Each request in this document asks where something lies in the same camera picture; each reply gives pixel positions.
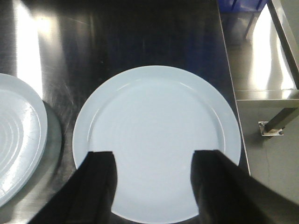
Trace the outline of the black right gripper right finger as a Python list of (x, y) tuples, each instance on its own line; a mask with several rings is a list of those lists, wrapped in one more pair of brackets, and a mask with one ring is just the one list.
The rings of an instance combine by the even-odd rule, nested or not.
[(195, 151), (192, 190), (201, 224), (297, 224), (299, 206), (242, 171), (219, 150)]

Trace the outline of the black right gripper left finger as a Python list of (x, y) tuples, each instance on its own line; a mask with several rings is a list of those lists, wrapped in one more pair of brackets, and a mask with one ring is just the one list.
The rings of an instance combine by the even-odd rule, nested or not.
[(31, 224), (107, 224), (117, 185), (112, 152), (89, 152)]

